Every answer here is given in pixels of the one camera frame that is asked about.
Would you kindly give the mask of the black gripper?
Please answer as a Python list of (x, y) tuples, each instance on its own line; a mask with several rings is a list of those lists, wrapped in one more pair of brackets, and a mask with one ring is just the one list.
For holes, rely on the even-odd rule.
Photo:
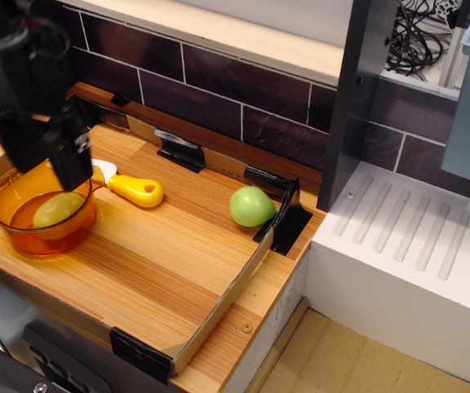
[(0, 48), (0, 146), (26, 173), (49, 159), (65, 191), (93, 175), (81, 101), (66, 53), (51, 48)]

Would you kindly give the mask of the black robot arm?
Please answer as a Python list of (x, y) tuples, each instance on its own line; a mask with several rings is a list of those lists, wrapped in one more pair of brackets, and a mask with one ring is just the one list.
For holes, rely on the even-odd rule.
[(26, 173), (49, 160), (66, 191), (92, 174), (88, 131), (70, 62), (70, 38), (30, 1), (0, 1), (0, 145)]

